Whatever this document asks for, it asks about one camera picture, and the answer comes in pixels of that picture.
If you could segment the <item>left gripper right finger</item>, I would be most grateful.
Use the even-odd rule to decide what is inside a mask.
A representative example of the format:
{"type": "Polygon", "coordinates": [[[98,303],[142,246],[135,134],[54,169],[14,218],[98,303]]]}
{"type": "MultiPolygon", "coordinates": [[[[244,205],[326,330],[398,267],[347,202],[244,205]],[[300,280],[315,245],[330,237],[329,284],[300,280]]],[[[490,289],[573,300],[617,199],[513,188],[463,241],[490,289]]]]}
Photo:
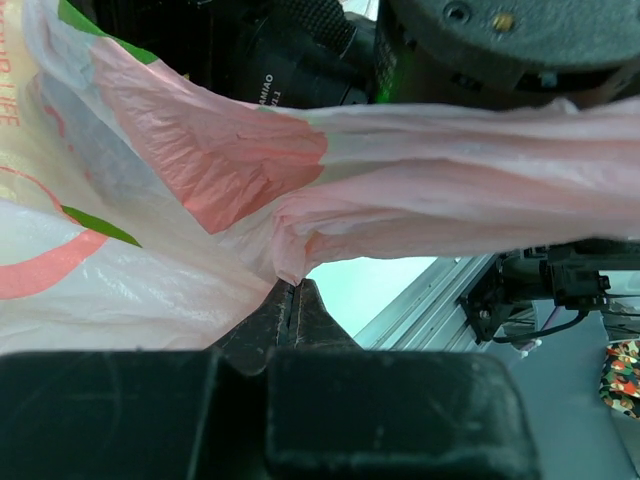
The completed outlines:
{"type": "Polygon", "coordinates": [[[311,279],[304,279],[295,289],[292,347],[359,349],[354,339],[328,313],[318,286],[311,279]]]}

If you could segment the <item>pink plastic bag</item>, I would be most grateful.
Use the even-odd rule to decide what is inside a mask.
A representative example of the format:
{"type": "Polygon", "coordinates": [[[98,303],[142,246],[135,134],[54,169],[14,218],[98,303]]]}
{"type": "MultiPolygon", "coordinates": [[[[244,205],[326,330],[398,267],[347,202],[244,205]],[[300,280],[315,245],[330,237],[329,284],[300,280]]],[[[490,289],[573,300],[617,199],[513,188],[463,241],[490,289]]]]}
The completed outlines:
{"type": "Polygon", "coordinates": [[[638,235],[637,99],[268,108],[1,5],[3,353],[200,348],[327,262],[638,235]]]}

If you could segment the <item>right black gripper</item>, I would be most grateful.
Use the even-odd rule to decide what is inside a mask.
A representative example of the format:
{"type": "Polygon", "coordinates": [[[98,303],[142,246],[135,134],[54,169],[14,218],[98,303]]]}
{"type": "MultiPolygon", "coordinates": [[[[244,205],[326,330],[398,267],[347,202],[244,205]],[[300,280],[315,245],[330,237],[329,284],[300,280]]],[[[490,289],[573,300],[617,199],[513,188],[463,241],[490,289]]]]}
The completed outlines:
{"type": "Polygon", "coordinates": [[[203,1],[199,82],[263,106],[581,108],[639,90],[635,1],[203,1]]]}

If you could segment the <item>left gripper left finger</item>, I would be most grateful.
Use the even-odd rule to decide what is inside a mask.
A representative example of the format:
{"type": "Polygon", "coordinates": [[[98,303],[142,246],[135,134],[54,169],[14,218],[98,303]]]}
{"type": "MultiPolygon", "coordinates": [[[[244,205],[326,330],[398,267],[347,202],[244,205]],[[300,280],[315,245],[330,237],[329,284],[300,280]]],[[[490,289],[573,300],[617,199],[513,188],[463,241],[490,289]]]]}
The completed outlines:
{"type": "Polygon", "coordinates": [[[288,344],[295,287],[278,280],[259,307],[217,340],[213,347],[236,370],[246,375],[262,372],[269,354],[288,344]]]}

